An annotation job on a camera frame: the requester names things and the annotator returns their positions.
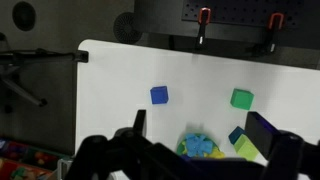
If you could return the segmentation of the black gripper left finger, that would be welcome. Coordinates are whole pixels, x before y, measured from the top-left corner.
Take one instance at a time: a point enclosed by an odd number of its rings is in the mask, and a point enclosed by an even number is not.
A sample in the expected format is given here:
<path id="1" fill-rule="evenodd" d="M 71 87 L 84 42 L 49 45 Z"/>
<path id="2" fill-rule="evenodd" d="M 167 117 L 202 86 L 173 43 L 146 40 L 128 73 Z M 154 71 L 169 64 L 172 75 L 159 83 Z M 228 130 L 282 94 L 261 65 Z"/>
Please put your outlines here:
<path id="1" fill-rule="evenodd" d="M 146 111 L 138 110 L 132 127 L 85 138 L 66 180 L 107 180 L 122 171 L 130 180 L 184 180 L 186 163 L 160 143 L 146 139 Z"/>

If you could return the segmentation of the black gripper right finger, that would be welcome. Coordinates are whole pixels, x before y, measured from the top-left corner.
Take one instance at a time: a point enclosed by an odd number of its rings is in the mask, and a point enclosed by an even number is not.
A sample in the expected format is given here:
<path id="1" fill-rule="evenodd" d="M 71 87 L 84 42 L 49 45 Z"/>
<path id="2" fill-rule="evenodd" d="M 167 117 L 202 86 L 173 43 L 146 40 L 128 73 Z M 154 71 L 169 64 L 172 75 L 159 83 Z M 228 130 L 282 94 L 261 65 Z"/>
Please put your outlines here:
<path id="1" fill-rule="evenodd" d="M 277 129 L 258 112 L 247 113 L 245 134 L 268 161 L 261 180 L 297 180 L 299 174 L 320 180 L 319 145 Z"/>

